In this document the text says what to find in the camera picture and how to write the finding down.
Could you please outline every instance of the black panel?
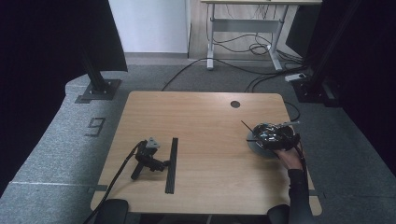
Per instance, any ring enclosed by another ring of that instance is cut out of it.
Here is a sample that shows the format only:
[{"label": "black panel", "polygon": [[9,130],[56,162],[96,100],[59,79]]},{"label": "black panel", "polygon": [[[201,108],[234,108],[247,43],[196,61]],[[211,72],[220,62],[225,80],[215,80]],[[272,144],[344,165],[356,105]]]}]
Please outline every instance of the black panel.
[{"label": "black panel", "polygon": [[0,193],[87,73],[76,36],[97,69],[127,70],[106,0],[0,1]]},{"label": "black panel", "polygon": [[394,174],[395,5],[391,0],[324,1],[304,60],[312,69],[306,92],[322,92],[328,79],[336,83],[339,104]]},{"label": "black panel", "polygon": [[311,36],[317,23],[321,6],[300,6],[290,27],[286,45],[303,58],[308,52]]}]

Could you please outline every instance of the white desk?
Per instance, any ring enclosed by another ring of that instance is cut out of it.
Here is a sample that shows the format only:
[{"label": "white desk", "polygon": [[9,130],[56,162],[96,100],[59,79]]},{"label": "white desk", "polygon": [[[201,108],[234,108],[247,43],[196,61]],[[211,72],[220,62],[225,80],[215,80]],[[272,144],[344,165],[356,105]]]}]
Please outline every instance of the white desk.
[{"label": "white desk", "polygon": [[[282,70],[277,58],[276,45],[282,31],[283,23],[288,12],[289,5],[319,5],[321,0],[201,0],[202,3],[211,4],[211,26],[209,27],[209,44],[207,50],[207,69],[213,69],[213,33],[214,32],[241,32],[241,33],[273,33],[274,38],[268,46],[268,52],[276,70]],[[235,5],[282,5],[283,10],[278,21],[260,20],[225,20],[215,18],[216,4]]]}]

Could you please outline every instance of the black ruler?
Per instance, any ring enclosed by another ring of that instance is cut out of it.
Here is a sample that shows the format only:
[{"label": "black ruler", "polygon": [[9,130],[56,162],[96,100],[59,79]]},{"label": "black ruler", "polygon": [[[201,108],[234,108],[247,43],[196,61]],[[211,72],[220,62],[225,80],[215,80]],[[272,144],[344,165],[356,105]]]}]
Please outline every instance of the black ruler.
[{"label": "black ruler", "polygon": [[166,177],[165,193],[175,193],[176,160],[177,160],[178,138],[172,139],[171,158],[168,166],[168,176]]}]

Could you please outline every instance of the wooden table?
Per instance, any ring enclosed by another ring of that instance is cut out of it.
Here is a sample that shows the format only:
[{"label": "wooden table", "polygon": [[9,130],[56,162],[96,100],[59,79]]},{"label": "wooden table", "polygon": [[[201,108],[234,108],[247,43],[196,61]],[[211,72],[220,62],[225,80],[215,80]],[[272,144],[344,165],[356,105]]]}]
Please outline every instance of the wooden table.
[{"label": "wooden table", "polygon": [[[282,66],[277,58],[276,45],[285,23],[286,14],[290,5],[320,5],[322,0],[201,0],[202,3],[211,5],[211,25],[208,27],[209,44],[207,49],[207,69],[213,69],[213,34],[214,32],[239,32],[239,33],[272,33],[271,45],[268,45],[268,52],[276,70],[282,70]],[[281,5],[279,20],[235,20],[216,19],[216,4],[234,5]]]},{"label": "wooden table", "polygon": [[[232,101],[240,106],[232,107]],[[261,157],[248,147],[249,130],[241,120],[254,127],[264,121],[289,121],[289,116],[278,94],[134,91],[98,184],[111,182],[139,141],[153,137],[161,145],[154,158],[166,161],[177,137],[174,194],[164,192],[167,169],[144,168],[133,181],[137,160],[131,158],[108,198],[127,200],[136,213],[262,215],[289,203],[286,169],[278,159]],[[309,188],[314,188],[311,181]],[[94,193],[92,209],[104,194]],[[318,197],[310,196],[310,203],[319,215]]]}]

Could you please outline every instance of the black stand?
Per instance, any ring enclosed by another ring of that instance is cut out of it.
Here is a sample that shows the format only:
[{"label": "black stand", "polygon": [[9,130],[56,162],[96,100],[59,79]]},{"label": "black stand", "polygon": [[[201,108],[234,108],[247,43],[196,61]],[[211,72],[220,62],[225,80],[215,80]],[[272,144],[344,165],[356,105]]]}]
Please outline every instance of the black stand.
[{"label": "black stand", "polygon": [[88,77],[91,80],[83,95],[80,95],[76,104],[89,104],[91,100],[113,100],[114,95],[119,87],[120,79],[103,79],[100,71],[98,71],[92,64],[91,59],[83,47],[79,45],[79,57]]},{"label": "black stand", "polygon": [[340,106],[338,101],[338,87],[333,81],[325,79],[318,91],[310,91],[309,82],[307,81],[296,80],[292,81],[291,85],[300,103],[317,103],[324,104],[328,107]]}]

